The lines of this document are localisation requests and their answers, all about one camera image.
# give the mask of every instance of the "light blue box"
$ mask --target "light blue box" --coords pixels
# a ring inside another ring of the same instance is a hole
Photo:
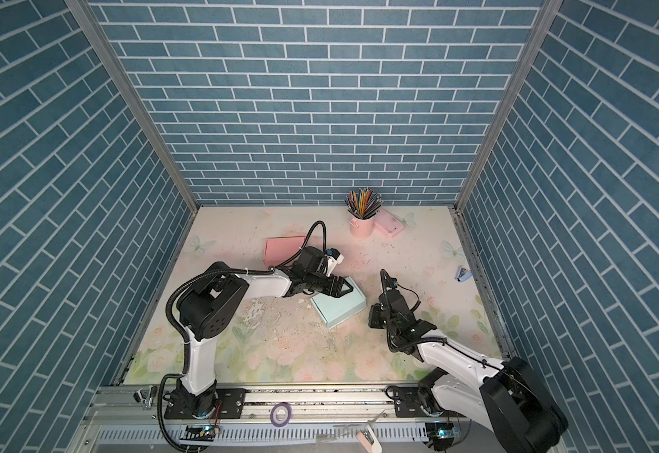
[[[367,305],[367,298],[352,277],[347,277],[347,282],[354,288],[354,291],[349,294],[339,298],[317,294],[311,298],[312,304],[327,324],[327,328],[334,328],[342,321],[349,319],[353,314],[360,313]]]

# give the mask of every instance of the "metal frame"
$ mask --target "metal frame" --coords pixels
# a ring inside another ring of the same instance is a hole
[[[138,96],[135,87],[127,77],[120,60],[117,58],[110,42],[107,40],[105,32],[101,29],[86,0],[65,0],[80,27],[85,32],[89,42],[97,52],[103,62],[108,74],[115,82],[119,92],[125,99],[126,104],[133,112],[136,120],[146,133],[158,157],[161,159],[168,170],[171,179],[179,187],[181,195],[189,205],[193,215],[184,231],[179,245],[169,263],[169,270],[173,268],[178,257],[178,253],[183,247],[184,241],[188,237],[191,225],[198,212],[198,203],[192,194],[187,182],[183,178],[175,161],[172,159],[168,147],[162,140],[153,120],[145,110],[143,103]],[[489,321],[492,330],[499,343],[499,348],[504,358],[515,355],[515,348],[511,337],[506,329],[506,325],[498,310],[497,301],[489,285],[487,274],[485,273],[478,250],[469,233],[469,227],[463,216],[465,205],[470,200],[471,193],[476,185],[479,176],[488,161],[492,148],[500,134],[503,125],[506,122],[511,107],[515,103],[516,96],[523,86],[530,68],[535,60],[538,50],[545,39],[545,36],[551,26],[562,0],[546,0],[542,5],[534,21],[529,39],[524,46],[515,70],[508,82],[506,91],[498,104],[497,112],[488,127],[488,131],[479,148],[473,165],[470,168],[469,175],[465,185],[461,189],[455,206],[450,206],[453,222],[458,231],[461,245],[466,251],[471,272],[476,278],[481,300],[484,308],[489,315]],[[158,300],[161,297],[168,277],[171,272],[166,272],[159,284],[151,307],[144,315],[144,319],[139,326],[138,331],[128,348],[129,354],[123,360],[121,371],[125,371],[133,353],[147,328],[147,323],[153,315]],[[392,403],[387,400],[382,393],[387,383],[358,383],[358,384],[266,384],[266,385],[246,385],[246,384],[223,384],[222,388],[241,387],[249,392],[245,401],[246,407],[242,418],[237,421],[230,421],[232,425],[255,425],[258,422],[269,424],[270,408],[278,401],[292,403],[294,414],[292,419],[295,422],[302,423],[327,423],[327,422],[366,422],[374,418],[379,412],[384,410],[386,416],[378,420],[378,423],[398,422],[395,418]],[[143,411],[139,404],[133,400],[133,393],[139,386],[119,385],[101,387],[98,389],[93,402],[78,428],[78,432],[67,449],[68,453],[89,453],[96,440],[99,439],[100,433],[107,427],[129,426],[133,427],[136,432],[140,430],[154,430],[156,428],[155,413],[153,411]],[[435,421],[433,418],[416,418],[402,419],[408,422]],[[166,421],[169,430],[180,429],[185,426],[183,421]],[[562,444],[559,444],[553,450],[565,451]]]
[[[123,356],[123,360],[120,361],[120,367],[117,369],[116,376],[113,376],[113,379],[111,379],[115,385],[120,385],[120,383],[123,382],[123,376],[125,376],[125,374],[128,372],[129,365],[131,364],[133,358],[136,356],[136,350],[143,340],[143,335],[148,329],[148,324],[150,323],[151,319],[153,319],[155,308],[158,305],[158,301],[161,300],[161,295],[163,295],[165,286],[168,285],[168,279],[171,278],[173,267],[176,266],[176,261],[179,259],[181,250],[184,248],[184,244],[188,239],[189,232],[191,231],[191,227],[193,226],[193,222],[195,220],[196,214],[191,213],[191,216],[184,226],[183,232],[181,233],[181,237],[176,243],[176,248],[173,249],[171,258],[165,266],[165,272],[161,276],[161,279],[158,281],[158,286],[156,287],[155,291],[153,291],[151,303],[148,305],[146,312],[143,314],[143,319],[141,319],[141,322],[138,324],[138,328],[131,338],[131,342],[128,344],[128,349],[125,349],[125,355]]]
[[[328,425],[365,423],[380,415],[374,428],[378,431],[381,441],[423,441],[426,440],[422,432],[424,429],[421,428],[423,423],[447,420],[431,417],[397,418],[393,402],[384,394],[387,384],[377,382],[306,385],[223,384],[219,385],[219,388],[236,386],[247,390],[242,417],[238,420],[220,421],[220,426],[224,430],[234,428],[252,433],[256,430],[273,429],[269,421],[269,413],[278,402],[288,402],[292,405],[292,421],[287,430],[326,429]],[[141,405],[133,400],[133,394],[139,388],[140,385],[100,387],[67,452],[89,453],[98,444],[162,444],[164,442],[162,437],[156,434],[154,406],[152,410],[143,411]],[[461,422],[468,420],[460,417]],[[197,423],[165,421],[166,428],[174,436],[182,432],[187,425],[195,424]],[[407,432],[391,433],[393,429],[404,429]],[[306,436],[304,438],[301,443],[307,443]],[[247,439],[241,436],[235,439],[222,439],[220,443],[216,443],[219,444],[244,447],[248,445]],[[267,445],[268,443],[252,441],[250,444]]]
[[[458,199],[455,201],[455,210],[459,213],[465,210],[465,205],[470,200],[470,194],[473,192],[473,189],[478,182],[478,178],[480,177],[480,173],[483,171],[485,163],[488,161],[490,153],[495,146],[495,142],[498,140],[500,130],[503,129],[503,125],[506,124],[506,119],[508,119],[508,114],[511,113],[511,107],[513,107],[513,104],[515,103],[515,98],[518,96],[518,93],[521,92],[521,88],[523,88],[523,83],[531,70],[533,61],[538,55],[541,44],[543,44],[543,40],[546,38],[548,30],[551,28],[551,23],[553,22],[553,19],[556,18],[556,13],[559,11],[562,2],[563,0],[546,0],[533,22],[528,41],[526,41],[526,45],[523,46],[523,50],[518,58],[518,62],[515,64],[511,79],[508,81],[508,86],[503,92],[500,102],[498,102],[495,116],[493,116],[490,125],[488,125],[485,137],[478,149],[478,154],[476,154],[475,160],[473,160],[473,164],[466,177],[465,184],[461,188],[461,193],[458,195]]]
[[[189,188],[186,179],[181,174],[176,161],[171,157],[168,146],[166,146],[161,133],[156,128],[153,118],[151,118],[146,107],[143,105],[143,101],[138,95],[138,91],[136,91],[131,79],[128,78],[128,74],[120,63],[120,59],[117,58],[116,50],[110,45],[105,31],[103,31],[98,23],[98,19],[88,5],[87,0],[65,0],[65,4],[68,5],[75,20],[80,25],[80,29],[85,33],[85,37],[88,38],[90,45],[95,50],[103,67],[120,92],[120,95],[123,96],[125,104],[128,105],[128,108],[135,116],[143,133],[145,133],[148,141],[153,146],[153,151],[161,159],[163,166],[168,171],[173,183],[179,189],[189,209],[192,213],[196,214],[199,207],[196,197]]]
[[[511,340],[511,334],[508,332],[506,322],[503,320],[503,315],[500,313],[497,300],[493,295],[493,290],[490,287],[488,274],[485,273],[483,264],[480,261],[480,254],[475,247],[475,242],[470,235],[470,229],[465,217],[461,213],[451,211],[452,222],[455,223],[455,229],[458,232],[458,237],[461,240],[463,250],[466,252],[466,259],[470,267],[475,283],[478,287],[480,300],[483,302],[483,308],[488,314],[488,321],[493,330],[495,339],[498,342],[500,354],[504,359],[510,359],[517,355],[515,346]]]

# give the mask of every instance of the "purple tape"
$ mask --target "purple tape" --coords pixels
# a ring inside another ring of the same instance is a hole
[[[276,410],[278,410],[280,407],[283,407],[287,411],[287,419],[283,422],[279,422],[276,420]],[[289,423],[289,419],[291,418],[292,418],[292,407],[289,406],[288,403],[278,403],[276,406],[271,408],[269,419],[271,420],[271,424],[276,426],[277,428],[281,428],[282,426],[285,426],[287,423]]]

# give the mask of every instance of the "tape roll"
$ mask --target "tape roll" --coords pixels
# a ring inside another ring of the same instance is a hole
[[[278,403],[276,406],[271,408],[271,413],[269,414],[269,419],[271,424],[277,428],[286,426],[289,423],[289,419],[292,418],[292,407],[288,403]]]

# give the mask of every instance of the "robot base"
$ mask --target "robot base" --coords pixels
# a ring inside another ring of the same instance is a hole
[[[244,408],[246,390],[243,388],[218,388],[216,382],[203,393],[194,395],[176,383],[176,390],[166,395],[168,402],[163,418],[166,420],[202,420],[216,417],[222,420],[236,420],[241,418]]]
[[[421,391],[418,387],[399,387],[392,386],[392,393],[395,394],[395,416],[397,418],[417,418],[417,417],[439,417],[455,418],[456,415],[465,417],[451,410],[441,410],[440,413],[429,414],[427,407],[422,403],[422,398],[418,394]]]

